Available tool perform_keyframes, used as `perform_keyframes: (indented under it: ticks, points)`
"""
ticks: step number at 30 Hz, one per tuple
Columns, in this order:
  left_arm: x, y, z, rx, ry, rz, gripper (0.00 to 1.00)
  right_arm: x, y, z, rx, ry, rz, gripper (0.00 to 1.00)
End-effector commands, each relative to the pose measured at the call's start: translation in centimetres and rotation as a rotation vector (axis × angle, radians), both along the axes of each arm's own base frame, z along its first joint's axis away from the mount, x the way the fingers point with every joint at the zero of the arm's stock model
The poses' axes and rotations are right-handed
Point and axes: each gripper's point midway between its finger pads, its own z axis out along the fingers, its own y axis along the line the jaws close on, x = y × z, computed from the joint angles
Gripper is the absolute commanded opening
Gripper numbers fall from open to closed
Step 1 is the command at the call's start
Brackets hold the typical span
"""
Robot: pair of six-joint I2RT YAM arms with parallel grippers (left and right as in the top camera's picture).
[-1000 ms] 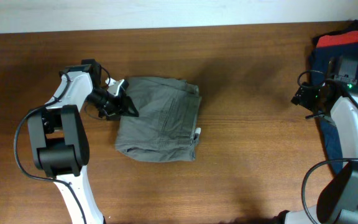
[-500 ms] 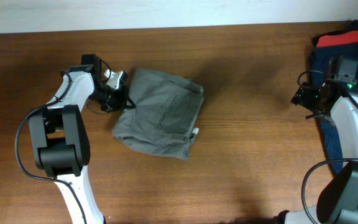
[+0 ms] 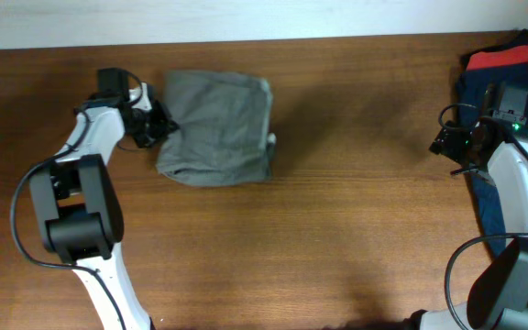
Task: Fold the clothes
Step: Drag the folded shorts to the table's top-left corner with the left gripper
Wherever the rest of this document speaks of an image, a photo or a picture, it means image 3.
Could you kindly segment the grey cargo shorts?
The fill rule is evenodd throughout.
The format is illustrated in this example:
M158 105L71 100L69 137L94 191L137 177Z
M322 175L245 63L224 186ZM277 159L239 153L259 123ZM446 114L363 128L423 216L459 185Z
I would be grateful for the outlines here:
M171 71L164 102L178 129L156 160L158 173L195 187L264 182L277 138L269 82L232 71Z

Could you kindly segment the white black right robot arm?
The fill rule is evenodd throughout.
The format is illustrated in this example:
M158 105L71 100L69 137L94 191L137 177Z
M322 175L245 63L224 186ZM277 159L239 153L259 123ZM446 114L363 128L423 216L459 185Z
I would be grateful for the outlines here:
M486 170L500 197L505 231L462 244L448 260L445 279L459 255L477 243L499 240L506 247L473 283L466 302L454 304L447 294L446 308L423 313L419 330L528 329L528 143L490 117L480 118L476 128L496 135Z

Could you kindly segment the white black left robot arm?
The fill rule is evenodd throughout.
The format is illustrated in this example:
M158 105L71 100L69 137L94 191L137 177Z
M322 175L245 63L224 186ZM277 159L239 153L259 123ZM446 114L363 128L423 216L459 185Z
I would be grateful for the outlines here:
M106 329L151 329L123 259L124 216L107 165L125 137L150 149L176 131L150 85L121 68L100 69L97 90L74 109L76 124L53 156L21 178L33 203L43 247L59 258L37 260L17 231L17 202L10 207L12 238L30 263L69 270L81 281Z

